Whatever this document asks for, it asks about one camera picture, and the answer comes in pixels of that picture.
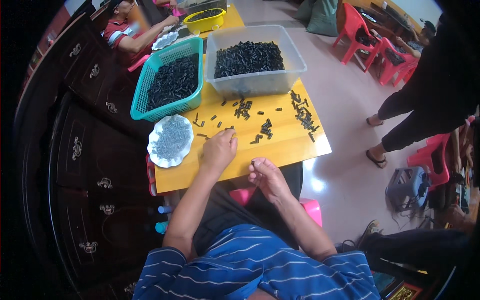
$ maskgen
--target yellow plastic tub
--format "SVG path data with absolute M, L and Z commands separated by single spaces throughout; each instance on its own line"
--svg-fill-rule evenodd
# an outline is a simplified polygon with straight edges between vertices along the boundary
M 223 15 L 226 14 L 227 12 L 221 8 L 213 8 L 213 9 L 220 9 L 222 10 L 222 12 L 213 17 L 189 22 L 188 20 L 193 16 L 209 10 L 192 13 L 191 15 L 186 17 L 185 20 L 183 20 L 183 23 L 187 25 L 188 30 L 194 35 L 199 35 L 201 32 L 204 32 L 204 31 L 218 30 L 223 25 Z

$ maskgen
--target blue striped shirt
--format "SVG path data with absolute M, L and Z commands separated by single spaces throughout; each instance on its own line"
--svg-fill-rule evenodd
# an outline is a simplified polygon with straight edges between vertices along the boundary
M 257 288 L 277 299 L 379 299 L 363 252 L 321 263 L 263 228 L 224 230 L 205 256 L 187 262 L 177 249 L 152 250 L 133 299 L 246 299 Z

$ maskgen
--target dark wooden cabinet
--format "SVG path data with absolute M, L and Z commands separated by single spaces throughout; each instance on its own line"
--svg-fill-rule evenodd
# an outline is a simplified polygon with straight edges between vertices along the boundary
M 72 22 L 19 101 L 14 135 L 22 213 L 51 280 L 81 299 L 130 299 L 161 247 L 145 156 L 153 123 L 134 121 L 135 78 L 91 20 Z

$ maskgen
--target teal plastic basket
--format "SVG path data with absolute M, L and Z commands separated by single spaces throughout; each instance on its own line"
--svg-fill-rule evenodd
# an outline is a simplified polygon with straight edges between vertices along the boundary
M 148 89 L 158 69 L 164 64 L 195 53 L 198 53 L 198 87 L 195 92 L 187 98 L 147 111 Z M 202 101 L 201 91 L 204 85 L 203 53 L 204 41 L 199 37 L 193 37 L 152 54 L 144 63 L 133 95 L 130 109 L 132 119 L 156 122 L 165 116 L 173 116 L 197 108 Z

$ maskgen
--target black pants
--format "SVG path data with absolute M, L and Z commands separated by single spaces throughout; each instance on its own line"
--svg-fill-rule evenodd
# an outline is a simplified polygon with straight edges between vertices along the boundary
M 430 96 L 435 98 L 435 92 L 432 91 Z M 452 132 L 464 124 L 465 116 L 450 113 L 448 107 L 439 111 L 438 107 L 432 107 L 427 103 L 429 101 L 425 101 L 416 87 L 408 84 L 384 101 L 378 110 L 380 120 L 411 112 L 382 138 L 382 145 L 387 152 L 403 149 L 413 142 L 436 134 Z
M 303 183 L 302 162 L 281 167 L 280 170 L 290 191 L 298 200 Z M 245 207 L 230 197 L 228 192 L 232 189 L 226 180 L 215 184 L 210 193 L 204 216 L 193 237 L 193 245 L 199 256 L 205 254 L 223 230 L 240 224 L 252 224 L 270 230 L 288 246 L 299 248 L 282 217 L 273 204 L 265 199 L 260 189 L 255 190 Z
M 385 236 L 374 233 L 359 245 L 371 269 L 388 274 L 392 272 L 384 266 L 389 264 L 388 268 L 392 268 L 393 265 L 381 258 L 428 273 L 449 272 L 464 258 L 467 246 L 468 236 L 454 229 L 412 229 Z

